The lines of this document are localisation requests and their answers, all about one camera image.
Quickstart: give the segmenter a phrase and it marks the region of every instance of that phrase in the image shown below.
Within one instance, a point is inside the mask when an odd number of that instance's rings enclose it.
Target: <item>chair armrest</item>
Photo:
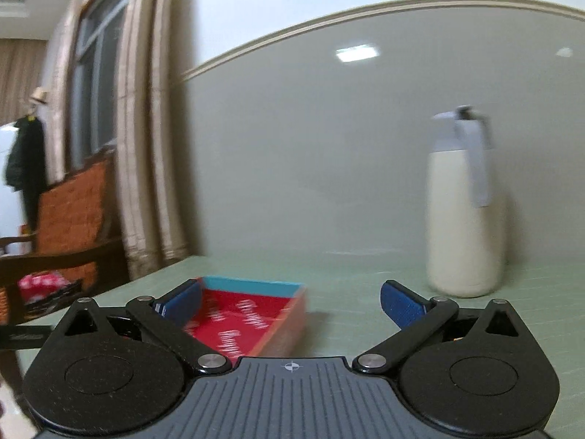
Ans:
[[[111,239],[86,249],[55,254],[24,254],[0,258],[0,287],[8,287],[27,274],[43,270],[82,266],[122,250],[121,238]]]
[[[15,242],[34,242],[36,240],[36,233],[23,234],[21,236],[0,237],[0,249],[4,249],[9,244]]]

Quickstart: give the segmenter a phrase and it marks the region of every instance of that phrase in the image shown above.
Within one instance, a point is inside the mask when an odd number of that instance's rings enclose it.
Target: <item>blue gripper pad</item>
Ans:
[[[428,301],[414,292],[395,284],[386,282],[380,290],[380,305],[386,315],[400,327],[408,327],[410,324],[426,314]]]
[[[183,328],[201,308],[203,286],[197,279],[189,279],[154,301],[153,308],[164,318]]]

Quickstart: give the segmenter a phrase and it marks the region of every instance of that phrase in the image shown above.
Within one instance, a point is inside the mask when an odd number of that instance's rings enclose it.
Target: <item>hanging clothes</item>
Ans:
[[[40,195],[47,189],[45,131],[37,117],[25,116],[14,124],[18,135],[8,155],[7,185],[22,191],[24,212],[31,231],[37,227]]]

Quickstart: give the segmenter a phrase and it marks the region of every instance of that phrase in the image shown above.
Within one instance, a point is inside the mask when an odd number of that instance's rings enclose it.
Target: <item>white bottle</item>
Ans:
[[[451,120],[453,131],[429,155],[429,282],[451,296],[482,296],[498,285],[505,247],[505,199],[487,118],[468,106],[434,118]]]

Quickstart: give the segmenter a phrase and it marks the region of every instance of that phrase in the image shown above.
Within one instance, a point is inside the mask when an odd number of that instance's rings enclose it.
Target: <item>table surface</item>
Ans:
[[[188,278],[201,275],[301,282],[308,287],[307,327],[294,356],[339,356],[351,361],[398,328],[379,305],[380,286],[393,278],[424,297],[435,295],[422,266],[389,266],[368,271],[297,260],[191,257],[97,296],[103,307],[124,305],[142,294],[160,297]],[[458,300],[484,307],[489,298],[510,300],[555,367],[561,396],[547,426],[555,439],[583,436],[585,427],[585,263],[529,264],[506,269],[504,283],[489,297]],[[56,324],[64,311],[31,324]],[[25,371],[38,350],[19,352]]]

